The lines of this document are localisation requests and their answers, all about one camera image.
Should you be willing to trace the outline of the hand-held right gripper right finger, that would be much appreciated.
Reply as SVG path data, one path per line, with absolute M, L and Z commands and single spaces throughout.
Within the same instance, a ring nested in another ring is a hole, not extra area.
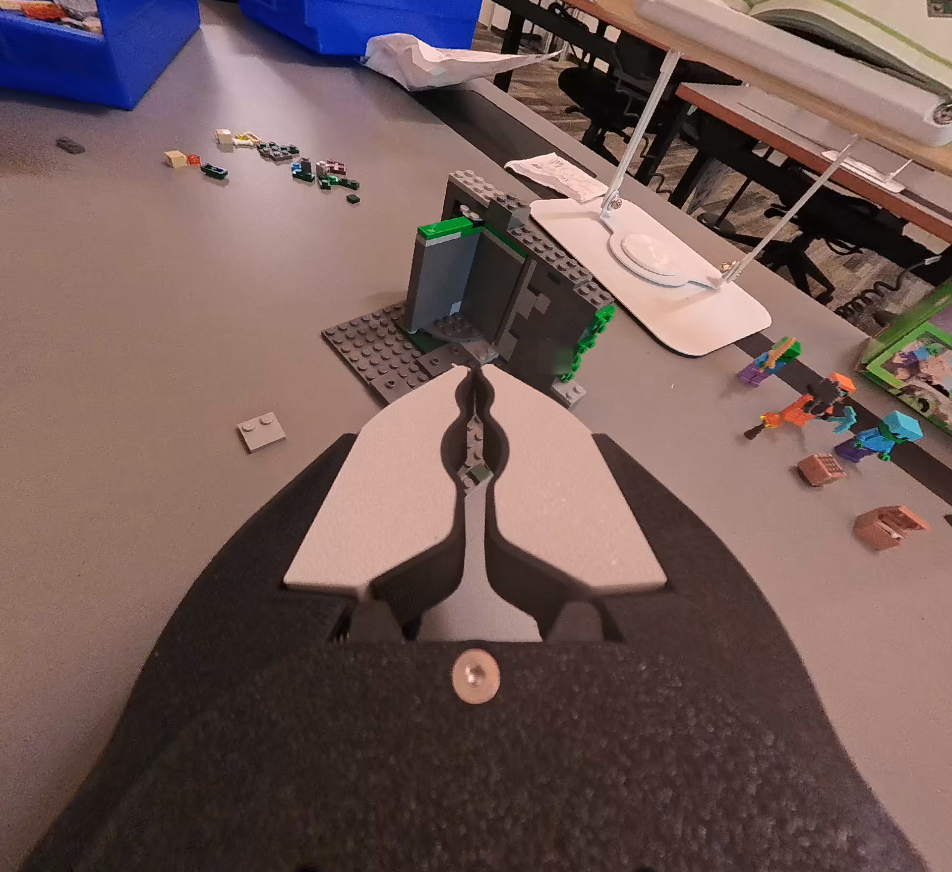
M 565 605 L 662 590 L 667 577 L 594 434 L 570 411 L 496 366 L 480 370 L 484 556 L 494 592 L 541 636 Z

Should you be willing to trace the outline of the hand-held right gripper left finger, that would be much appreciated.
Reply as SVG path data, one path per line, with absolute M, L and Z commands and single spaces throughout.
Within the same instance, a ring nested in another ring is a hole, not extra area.
M 454 367 L 357 434 L 284 576 L 285 587 L 387 604 L 402 627 L 456 591 L 466 559 L 472 370 Z

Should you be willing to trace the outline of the thin dark grey brick strip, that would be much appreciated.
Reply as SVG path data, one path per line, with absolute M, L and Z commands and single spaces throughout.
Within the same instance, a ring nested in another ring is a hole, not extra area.
M 473 414 L 466 432 L 467 454 L 458 470 L 458 477 L 465 494 L 470 494 L 492 476 L 491 468 L 484 460 L 484 429 L 482 420 Z

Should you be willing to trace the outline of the light grey square brick plate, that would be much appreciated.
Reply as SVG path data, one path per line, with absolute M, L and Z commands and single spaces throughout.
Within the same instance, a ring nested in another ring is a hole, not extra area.
M 244 450 L 253 454 L 284 442 L 284 428 L 274 412 L 266 412 L 246 419 L 235 426 Z

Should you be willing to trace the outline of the grey desk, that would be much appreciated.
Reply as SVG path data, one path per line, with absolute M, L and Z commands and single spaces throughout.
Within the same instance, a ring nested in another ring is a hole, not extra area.
M 375 414 L 320 334 L 404 298 L 447 176 L 529 202 L 494 160 L 526 138 L 606 175 L 504 93 L 413 97 L 230 4 L 204 3 L 202 23 L 131 112 L 2 92 L 2 870 L 75 795 L 209 560 Z M 219 127 L 344 162 L 362 203 L 222 155 Z M 230 184 L 163 166 L 175 148 Z M 730 546 L 866 782 L 950 870 L 950 504 L 873 461 L 809 490 L 791 469 L 829 428 L 745 441 L 794 391 L 739 385 L 744 356 L 676 355 L 621 312 L 585 360 L 578 417 Z M 249 454 L 235 426 L 266 412 L 287 438 Z M 890 506 L 930 530 L 877 553 L 853 523 Z

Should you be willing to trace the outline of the grey and green brick building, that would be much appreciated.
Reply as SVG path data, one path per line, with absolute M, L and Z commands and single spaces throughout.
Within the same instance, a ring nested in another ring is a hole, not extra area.
M 335 324 L 325 342 L 387 404 L 457 366 L 496 366 L 572 409 L 613 296 L 470 170 L 447 178 L 443 217 L 418 229 L 406 300 Z

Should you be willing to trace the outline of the white book stand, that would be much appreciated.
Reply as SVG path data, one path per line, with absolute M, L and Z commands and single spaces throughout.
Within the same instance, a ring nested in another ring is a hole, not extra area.
M 621 196 L 626 170 L 681 60 L 700 62 L 847 130 L 851 138 L 794 205 L 797 212 L 861 140 L 925 162 L 950 143 L 950 95 L 784 32 L 721 0 L 594 0 L 626 33 L 665 49 L 659 77 L 605 195 L 539 200 L 531 219 L 589 269 L 661 344 L 707 355 L 770 327 L 768 310 L 738 285 L 767 245 L 717 270 L 647 212 Z

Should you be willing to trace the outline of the purple and green brick figure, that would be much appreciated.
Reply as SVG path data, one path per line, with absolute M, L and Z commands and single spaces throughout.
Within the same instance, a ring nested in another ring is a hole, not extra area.
M 797 338 L 783 337 L 770 349 L 754 358 L 736 378 L 746 386 L 758 388 L 789 363 L 797 360 L 801 353 L 802 346 Z

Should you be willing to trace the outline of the orange and black brick figure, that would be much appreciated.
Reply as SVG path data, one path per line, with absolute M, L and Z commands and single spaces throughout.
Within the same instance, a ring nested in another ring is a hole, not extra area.
M 762 415 L 757 425 L 744 432 L 744 438 L 754 440 L 768 428 L 786 424 L 803 427 L 816 420 L 834 424 L 835 434 L 848 432 L 857 420 L 854 408 L 847 403 L 855 392 L 856 384 L 851 378 L 832 373 L 808 384 L 803 395 L 789 406 Z

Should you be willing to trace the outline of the small brown brick block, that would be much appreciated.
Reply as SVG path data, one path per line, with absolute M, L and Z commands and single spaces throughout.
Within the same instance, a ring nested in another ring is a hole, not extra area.
M 796 464 L 795 471 L 804 484 L 815 488 L 833 485 L 847 477 L 839 457 L 828 453 L 817 453 L 805 457 Z

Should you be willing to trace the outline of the large brown brick block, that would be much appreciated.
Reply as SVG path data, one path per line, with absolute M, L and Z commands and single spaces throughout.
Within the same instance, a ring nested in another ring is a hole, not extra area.
M 900 547 L 910 533 L 929 531 L 929 524 L 905 506 L 879 507 L 857 516 L 852 533 L 874 552 Z

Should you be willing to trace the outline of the white paper slip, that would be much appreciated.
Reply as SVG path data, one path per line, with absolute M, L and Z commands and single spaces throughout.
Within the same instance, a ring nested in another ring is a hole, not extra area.
M 555 152 L 511 160 L 505 169 L 579 203 L 602 198 L 608 191 L 597 178 Z

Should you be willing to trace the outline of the teal and purple brick figure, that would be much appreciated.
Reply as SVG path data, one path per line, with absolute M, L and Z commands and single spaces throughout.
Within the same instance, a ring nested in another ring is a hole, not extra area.
M 922 427 L 917 420 L 892 411 L 876 426 L 863 429 L 834 447 L 834 454 L 854 464 L 872 456 L 889 462 L 895 447 L 916 443 L 922 436 Z

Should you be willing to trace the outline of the scatter of small loose bricks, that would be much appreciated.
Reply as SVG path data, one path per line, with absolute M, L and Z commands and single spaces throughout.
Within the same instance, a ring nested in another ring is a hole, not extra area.
M 317 188 L 325 194 L 339 191 L 344 195 L 346 203 L 352 207 L 358 207 L 363 201 L 361 183 L 349 175 L 344 162 L 312 159 L 292 142 L 264 138 L 251 130 L 216 128 L 213 132 L 213 143 L 224 156 L 233 152 L 253 152 L 266 165 L 284 169 L 287 176 L 300 185 Z M 161 160 L 163 166 L 173 171 L 194 169 L 204 179 L 216 185 L 226 186 L 232 180 L 227 167 L 205 159 L 199 152 L 168 149 L 162 152 Z

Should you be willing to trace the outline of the green printed cardboard box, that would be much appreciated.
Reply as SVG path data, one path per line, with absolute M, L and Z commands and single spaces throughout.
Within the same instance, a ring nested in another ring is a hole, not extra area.
M 924 420 L 950 434 L 950 286 L 922 298 L 874 336 L 858 368 Z

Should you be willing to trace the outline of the crumpled white paper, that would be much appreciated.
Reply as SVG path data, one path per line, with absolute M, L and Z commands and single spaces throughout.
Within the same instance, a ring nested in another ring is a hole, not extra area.
M 367 41 L 361 64 L 395 81 L 408 92 L 456 86 L 558 57 L 503 55 L 437 48 L 409 33 L 388 33 Z

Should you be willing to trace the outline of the blue storage bin with bricks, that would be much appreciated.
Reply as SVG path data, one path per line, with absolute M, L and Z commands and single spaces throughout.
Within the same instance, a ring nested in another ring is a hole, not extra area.
M 198 0 L 95 3 L 102 33 L 3 10 L 2 88 L 132 109 L 200 26 Z

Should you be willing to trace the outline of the pile of bricks in bin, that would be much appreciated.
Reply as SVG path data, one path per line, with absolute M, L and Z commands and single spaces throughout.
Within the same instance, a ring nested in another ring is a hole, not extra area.
M 1 0 L 1 15 L 104 36 L 98 0 Z

